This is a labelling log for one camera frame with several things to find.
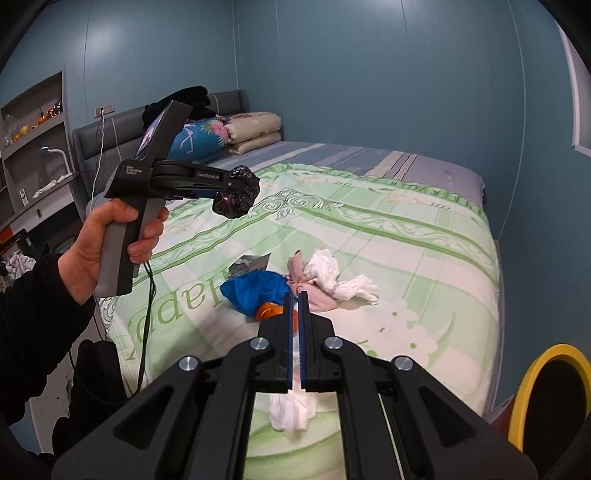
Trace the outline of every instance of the blue floral fabric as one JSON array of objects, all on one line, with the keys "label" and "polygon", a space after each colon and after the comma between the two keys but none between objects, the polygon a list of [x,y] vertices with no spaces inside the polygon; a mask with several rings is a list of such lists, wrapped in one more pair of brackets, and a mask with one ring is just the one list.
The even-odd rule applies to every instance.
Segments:
[{"label": "blue floral fabric", "polygon": [[220,120],[212,118],[188,123],[174,139],[168,152],[168,159],[198,161],[221,152],[227,143],[228,131]]}]

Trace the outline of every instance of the pink cloth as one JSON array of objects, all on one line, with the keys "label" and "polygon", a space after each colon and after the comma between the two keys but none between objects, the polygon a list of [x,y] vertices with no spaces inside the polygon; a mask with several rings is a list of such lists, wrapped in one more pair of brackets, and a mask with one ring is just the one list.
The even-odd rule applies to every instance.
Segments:
[{"label": "pink cloth", "polygon": [[308,303],[311,312],[328,312],[336,308],[336,301],[333,298],[324,293],[314,283],[306,280],[304,261],[300,250],[287,261],[287,268],[290,271],[287,286],[295,296],[298,296],[303,290],[308,292]]}]

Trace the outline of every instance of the yellow rim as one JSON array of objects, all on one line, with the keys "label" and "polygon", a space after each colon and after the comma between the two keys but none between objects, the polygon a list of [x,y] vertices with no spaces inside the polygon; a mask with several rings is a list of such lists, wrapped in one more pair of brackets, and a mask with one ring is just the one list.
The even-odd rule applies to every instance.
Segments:
[{"label": "yellow rim", "polygon": [[521,451],[523,451],[525,418],[531,391],[544,365],[554,360],[568,362],[579,373],[587,397],[587,414],[591,410],[591,365],[589,365],[587,358],[572,345],[561,343],[548,348],[527,369],[515,395],[515,403],[509,422],[509,441]]}]

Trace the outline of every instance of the blue wall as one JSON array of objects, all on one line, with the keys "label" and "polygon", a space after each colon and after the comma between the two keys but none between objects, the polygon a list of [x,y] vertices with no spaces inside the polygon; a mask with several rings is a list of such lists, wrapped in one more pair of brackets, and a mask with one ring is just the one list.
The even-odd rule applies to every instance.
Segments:
[{"label": "blue wall", "polygon": [[287,140],[413,151],[477,171],[496,234],[523,129],[500,0],[235,0],[238,83]]},{"label": "blue wall", "polygon": [[537,0],[511,0],[523,50],[524,153],[501,236],[506,336],[499,399],[555,343],[591,356],[591,158],[572,149],[566,55]]},{"label": "blue wall", "polygon": [[232,0],[60,0],[27,31],[0,74],[0,105],[66,67],[70,128],[175,90],[236,89]]}]

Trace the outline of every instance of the small screen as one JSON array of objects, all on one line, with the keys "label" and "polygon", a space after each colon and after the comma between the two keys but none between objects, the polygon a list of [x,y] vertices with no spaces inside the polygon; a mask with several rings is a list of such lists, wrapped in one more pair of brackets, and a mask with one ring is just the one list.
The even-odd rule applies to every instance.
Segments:
[{"label": "small screen", "polygon": [[144,137],[142,138],[142,141],[139,144],[139,148],[138,148],[137,153],[135,154],[134,160],[142,160],[143,157],[145,156],[145,152],[148,149],[148,145],[152,141],[152,137],[154,136],[154,132],[158,128],[158,125],[160,124],[160,121],[162,120],[162,117],[164,116],[164,112],[166,112],[166,108],[164,110],[162,110],[160,115],[158,115],[154,119],[154,121],[150,124],[150,126],[147,128],[146,132],[144,133]]}]

